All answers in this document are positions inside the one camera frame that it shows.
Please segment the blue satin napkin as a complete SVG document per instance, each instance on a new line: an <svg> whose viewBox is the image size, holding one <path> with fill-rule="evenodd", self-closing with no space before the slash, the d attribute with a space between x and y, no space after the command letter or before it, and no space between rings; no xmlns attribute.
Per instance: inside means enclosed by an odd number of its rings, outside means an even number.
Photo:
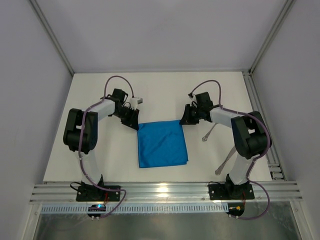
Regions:
<svg viewBox="0 0 320 240"><path fill-rule="evenodd" d="M141 169L186 165L188 152L179 120L139 124L138 165Z"/></svg>

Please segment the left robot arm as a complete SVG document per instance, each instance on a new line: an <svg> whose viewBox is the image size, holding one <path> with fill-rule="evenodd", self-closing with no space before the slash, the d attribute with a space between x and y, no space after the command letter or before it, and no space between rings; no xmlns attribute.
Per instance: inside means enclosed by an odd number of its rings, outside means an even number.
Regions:
<svg viewBox="0 0 320 240"><path fill-rule="evenodd" d="M143 103L141 97L129 95L115 88L112 94L104 95L97 103L85 110L72 108L68 112L63 133L63 143L77 155L82 172L81 183L99 190L109 191L104 187L103 175L99 171L95 147L98 143L99 121L115 116L120 123L135 131L139 130L138 105Z"/></svg>

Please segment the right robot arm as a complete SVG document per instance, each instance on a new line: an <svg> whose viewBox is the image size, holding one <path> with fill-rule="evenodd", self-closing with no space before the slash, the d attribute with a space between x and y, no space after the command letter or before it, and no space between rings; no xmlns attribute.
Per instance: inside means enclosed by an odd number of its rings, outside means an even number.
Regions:
<svg viewBox="0 0 320 240"><path fill-rule="evenodd" d="M208 92L195 95L195 100L184 107L180 125L196 125L201 120L231 128L234 151L237 153L234 165L225 177L224 183L209 183L211 200L253 200L250 173L259 158L272 145L271 137L258 111L249 113L226 109L215 105Z"/></svg>

